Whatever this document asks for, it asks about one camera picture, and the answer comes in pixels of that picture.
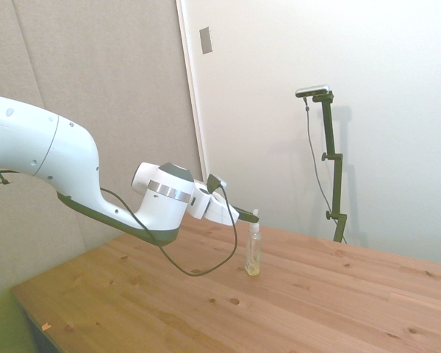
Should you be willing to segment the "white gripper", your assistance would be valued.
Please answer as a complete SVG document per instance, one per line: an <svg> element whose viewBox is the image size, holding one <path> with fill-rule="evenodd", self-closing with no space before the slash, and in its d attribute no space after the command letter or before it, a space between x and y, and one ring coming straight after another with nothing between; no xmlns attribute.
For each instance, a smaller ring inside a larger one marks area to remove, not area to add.
<svg viewBox="0 0 441 353"><path fill-rule="evenodd" d="M238 221L258 222L258 215L227 204L218 192L208 193L207 186L194 182L194 218L205 218L218 224L232 225Z"/></svg>

